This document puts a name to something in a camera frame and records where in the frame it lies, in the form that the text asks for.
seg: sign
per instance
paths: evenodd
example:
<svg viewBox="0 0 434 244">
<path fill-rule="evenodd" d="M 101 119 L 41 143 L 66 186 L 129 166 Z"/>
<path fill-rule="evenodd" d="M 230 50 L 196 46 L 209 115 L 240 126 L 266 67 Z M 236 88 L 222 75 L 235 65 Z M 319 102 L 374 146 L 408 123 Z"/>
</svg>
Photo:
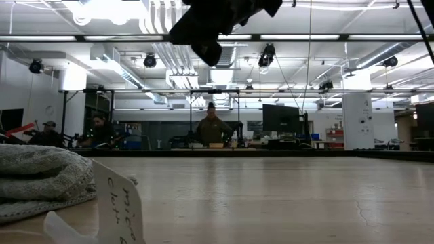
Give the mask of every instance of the sign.
<svg viewBox="0 0 434 244">
<path fill-rule="evenodd" d="M 131 180 L 93 162 L 98 197 L 98 242 L 145 244 L 142 201 Z"/>
</svg>

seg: gray knit fabric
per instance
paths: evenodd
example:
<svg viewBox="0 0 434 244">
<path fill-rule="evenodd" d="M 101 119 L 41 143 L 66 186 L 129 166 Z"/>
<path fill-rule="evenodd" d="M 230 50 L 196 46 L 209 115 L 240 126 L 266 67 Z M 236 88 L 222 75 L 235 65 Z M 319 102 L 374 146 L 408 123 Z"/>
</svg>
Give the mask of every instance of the gray knit fabric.
<svg viewBox="0 0 434 244">
<path fill-rule="evenodd" d="M 0 224 L 96 197 L 92 162 L 47 146 L 0 144 Z"/>
</svg>

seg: seated person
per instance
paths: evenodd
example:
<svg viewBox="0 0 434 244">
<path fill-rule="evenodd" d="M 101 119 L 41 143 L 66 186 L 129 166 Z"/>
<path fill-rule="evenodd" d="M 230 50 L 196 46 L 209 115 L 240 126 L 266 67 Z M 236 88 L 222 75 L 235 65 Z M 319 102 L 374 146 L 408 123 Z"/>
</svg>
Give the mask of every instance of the seated person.
<svg viewBox="0 0 434 244">
<path fill-rule="evenodd" d="M 28 143 L 40 146 L 56 146 L 59 148 L 64 148 L 63 137 L 54 131 L 55 128 L 56 123 L 53 121 L 48 121 L 43 124 L 43 132 L 30 131 L 25 133 L 32 136 Z"/>
<path fill-rule="evenodd" d="M 97 145 L 107 143 L 113 146 L 116 143 L 115 139 L 113 139 L 115 132 L 111 123 L 106 120 L 106 117 L 103 114 L 95 114 L 92 117 L 92 121 L 94 122 L 92 132 L 93 136 L 79 141 L 77 145 L 95 147 Z"/>
<path fill-rule="evenodd" d="M 209 146 L 210 143 L 223 143 L 222 133 L 231 134 L 232 128 L 216 116 L 216 107 L 210 102 L 207 116 L 199 122 L 196 132 L 202 144 Z"/>
</svg>

